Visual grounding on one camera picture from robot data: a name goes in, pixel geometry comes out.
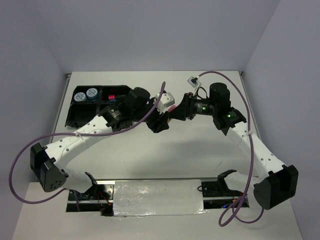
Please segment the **pink highlighter marker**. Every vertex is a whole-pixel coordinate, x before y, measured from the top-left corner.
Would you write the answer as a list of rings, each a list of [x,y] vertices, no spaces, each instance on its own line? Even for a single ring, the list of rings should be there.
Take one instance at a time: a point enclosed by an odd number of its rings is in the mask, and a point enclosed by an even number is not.
[[[116,98],[116,96],[115,95],[109,95],[108,96],[108,99],[111,101],[111,100],[114,100]]]

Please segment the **blue patterned round tin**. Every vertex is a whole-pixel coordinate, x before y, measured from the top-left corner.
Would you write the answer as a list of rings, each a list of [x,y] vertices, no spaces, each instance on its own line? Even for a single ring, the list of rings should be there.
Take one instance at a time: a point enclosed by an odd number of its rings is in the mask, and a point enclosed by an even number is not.
[[[87,101],[87,95],[84,92],[77,92],[73,96],[73,100],[75,102],[86,102]]]

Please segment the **pink capped small bottle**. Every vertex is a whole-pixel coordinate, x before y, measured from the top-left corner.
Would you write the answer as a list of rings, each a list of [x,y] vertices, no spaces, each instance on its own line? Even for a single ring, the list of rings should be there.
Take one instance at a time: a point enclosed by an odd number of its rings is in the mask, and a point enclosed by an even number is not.
[[[172,112],[176,107],[177,107],[176,105],[171,106],[171,107],[168,109],[168,112]]]

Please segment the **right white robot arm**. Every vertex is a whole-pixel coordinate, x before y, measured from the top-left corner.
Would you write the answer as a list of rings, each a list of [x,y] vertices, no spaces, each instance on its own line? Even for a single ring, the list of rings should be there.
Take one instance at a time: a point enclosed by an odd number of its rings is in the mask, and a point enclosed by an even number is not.
[[[254,177],[228,170],[218,177],[218,192],[223,196],[234,190],[247,190],[255,202],[265,210],[285,202],[296,194],[299,172],[294,165],[285,165],[249,129],[249,118],[231,106],[230,91],[224,83],[213,83],[209,96],[199,99],[192,93],[184,94],[181,103],[169,113],[171,119],[186,121],[197,115],[210,116],[215,127],[222,131],[249,157]]]

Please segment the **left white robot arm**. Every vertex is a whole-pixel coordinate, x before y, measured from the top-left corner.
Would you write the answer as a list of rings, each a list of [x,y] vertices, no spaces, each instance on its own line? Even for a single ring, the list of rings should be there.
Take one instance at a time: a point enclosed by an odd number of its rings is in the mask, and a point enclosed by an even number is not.
[[[82,152],[112,135],[133,129],[133,124],[146,123],[153,133],[169,128],[167,108],[174,105],[171,93],[155,97],[140,87],[128,92],[103,108],[91,121],[59,141],[30,148],[30,168],[46,193],[59,188],[75,190],[86,199],[97,196],[100,186],[89,172],[77,172],[68,164]]]

